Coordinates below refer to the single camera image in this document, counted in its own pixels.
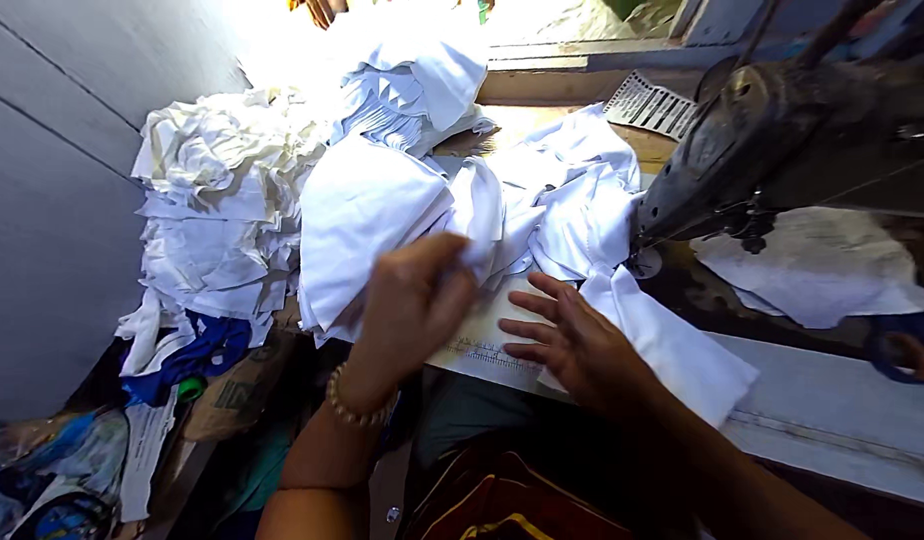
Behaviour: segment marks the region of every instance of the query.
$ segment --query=paper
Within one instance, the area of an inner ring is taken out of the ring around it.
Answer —
[[[915,263],[867,212],[810,206],[779,214],[759,254],[722,235],[692,240],[696,259],[732,286],[740,300],[774,308],[806,328],[849,315],[924,312]]]
[[[179,386],[169,391],[165,406],[153,408],[145,403],[128,406],[129,449],[125,457],[119,498],[122,503],[120,521],[129,523],[149,517],[149,496],[152,494],[152,476],[159,463],[166,437],[175,424],[175,404]]]
[[[603,109],[613,124],[633,126],[682,142],[696,120],[696,102],[652,84],[633,70]]]
[[[515,290],[540,294],[528,283],[528,272],[505,276],[497,292],[483,293],[468,314],[456,336],[448,340],[428,363],[433,366],[478,377],[505,387],[532,392],[542,365],[520,360],[503,352],[505,343],[531,343],[499,329],[499,319],[545,322],[541,315],[513,305],[508,293]]]
[[[528,272],[505,276],[497,292],[485,293],[456,336],[428,363],[526,392],[537,393],[538,384],[565,392],[540,364],[503,351],[505,343],[532,340],[500,330],[500,318],[551,324],[508,300],[508,293],[515,290],[544,296],[527,277]],[[675,397],[715,427],[758,375],[755,368],[642,292],[624,266],[619,266],[611,278],[594,275],[579,292],[619,327]]]

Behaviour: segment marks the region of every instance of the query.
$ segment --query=right hand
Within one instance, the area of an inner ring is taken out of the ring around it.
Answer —
[[[503,332],[537,342],[506,343],[506,354],[544,364],[576,403],[605,413],[634,411],[666,392],[625,335],[573,286],[541,272],[528,282],[551,298],[516,291],[509,302],[552,325],[499,319]]]

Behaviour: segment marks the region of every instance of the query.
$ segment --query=blue fabric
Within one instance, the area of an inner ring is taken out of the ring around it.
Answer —
[[[150,407],[165,405],[172,386],[186,378],[215,377],[229,371],[242,360],[249,347],[252,338],[249,321],[210,317],[188,309],[185,315],[195,329],[195,341],[172,352],[156,373],[122,377],[122,384],[129,388],[130,394]],[[219,350],[222,351],[222,362],[214,364],[213,356]]]

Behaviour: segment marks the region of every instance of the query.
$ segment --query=hand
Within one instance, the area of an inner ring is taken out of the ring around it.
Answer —
[[[507,343],[505,353],[544,364],[576,403],[605,413],[631,410],[666,391],[625,335],[573,286],[540,272],[529,274],[528,282],[551,298],[516,291],[509,302],[554,326],[499,319],[503,332],[538,342]]]
[[[350,411],[383,407],[399,381],[456,334],[476,296],[475,277],[456,261],[468,243],[442,232],[378,258],[362,334],[339,381],[339,400]]]

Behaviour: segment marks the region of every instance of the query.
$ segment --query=green spool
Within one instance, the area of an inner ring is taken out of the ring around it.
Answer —
[[[206,380],[201,376],[190,376],[179,383],[179,401],[195,401],[206,391]]]

